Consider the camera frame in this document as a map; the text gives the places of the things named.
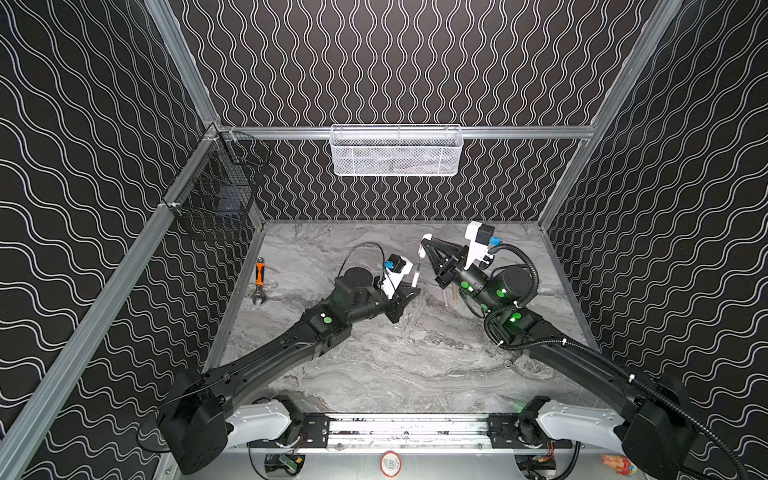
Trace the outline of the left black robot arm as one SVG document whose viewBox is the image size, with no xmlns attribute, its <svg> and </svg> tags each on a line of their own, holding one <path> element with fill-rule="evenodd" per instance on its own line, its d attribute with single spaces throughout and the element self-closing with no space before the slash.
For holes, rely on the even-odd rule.
<svg viewBox="0 0 768 480">
<path fill-rule="evenodd" d="M 355 323 L 385 315 L 397 323 L 421 289 L 398 286 L 388 294 L 370 271 L 353 267 L 334 280 L 332 292 L 306 309 L 283 334 L 251 353 L 204 373 L 179 372 L 158 407 L 157 426 L 180 471 L 198 472 L 233 442 L 230 418 L 253 394 L 293 368 L 346 340 Z"/>
</svg>

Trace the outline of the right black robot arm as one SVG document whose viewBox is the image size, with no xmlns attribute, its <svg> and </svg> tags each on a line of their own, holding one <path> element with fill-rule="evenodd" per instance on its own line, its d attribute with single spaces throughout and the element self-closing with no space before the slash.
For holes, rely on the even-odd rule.
<svg viewBox="0 0 768 480">
<path fill-rule="evenodd" d="M 609 430 L 624 455 L 657 479 L 675 479 L 698 436 L 684 416 L 688 396 L 680 382 L 622 366 L 556 328 L 529 306 L 539 272 L 520 248 L 493 243 L 479 261 L 468 246 L 434 238 L 420 242 L 435 280 L 454 285 L 480 307 L 489 339 L 506 351 L 528 355 L 575 381 L 614 410 Z"/>
</svg>

